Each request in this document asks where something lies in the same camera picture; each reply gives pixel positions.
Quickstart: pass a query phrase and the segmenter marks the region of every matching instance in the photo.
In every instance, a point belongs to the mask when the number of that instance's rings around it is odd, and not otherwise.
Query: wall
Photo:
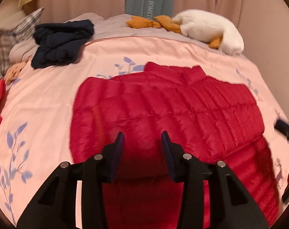
[[[13,25],[25,17],[25,13],[18,8],[18,0],[3,0],[0,4],[0,27]]]
[[[289,120],[289,8],[284,0],[243,0],[238,29],[254,62]]]

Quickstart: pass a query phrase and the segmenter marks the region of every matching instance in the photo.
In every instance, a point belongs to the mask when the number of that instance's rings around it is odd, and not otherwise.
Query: plaid pillow
[[[12,65],[9,54],[12,48],[19,42],[30,38],[35,26],[39,24],[44,8],[34,11],[22,19],[12,29],[0,29],[0,77],[4,77],[8,68]]]

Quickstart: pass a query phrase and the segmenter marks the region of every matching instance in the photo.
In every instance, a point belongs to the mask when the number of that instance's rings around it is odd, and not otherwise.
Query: white plush toy
[[[223,37],[219,50],[229,55],[242,53],[243,38],[235,25],[225,17],[198,9],[189,9],[172,18],[180,25],[182,35],[210,43],[217,37]]]

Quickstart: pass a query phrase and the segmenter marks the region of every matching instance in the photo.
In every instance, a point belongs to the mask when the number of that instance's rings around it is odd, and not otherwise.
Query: black clip
[[[102,183],[111,183],[124,147],[124,134],[79,164],[61,163],[34,195],[17,222],[17,229],[77,229],[75,200],[82,180],[82,228],[107,229]]]
[[[283,120],[278,119],[275,124],[275,129],[286,136],[289,141],[289,124],[285,123]]]
[[[162,148],[170,177],[184,182],[177,229],[203,228],[204,180],[209,183],[210,229],[268,229],[260,208],[223,161],[206,164],[162,133]]]
[[[275,129],[286,136],[287,140],[289,141],[289,124],[285,123],[283,120],[278,119],[275,124]],[[284,204],[289,203],[289,186],[287,186],[281,198]]]

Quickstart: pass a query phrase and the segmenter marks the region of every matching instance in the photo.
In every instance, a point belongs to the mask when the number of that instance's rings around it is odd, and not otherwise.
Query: navy blue clothing
[[[37,25],[33,37],[40,46],[32,59],[32,67],[38,69],[75,62],[82,45],[93,34],[90,20]]]

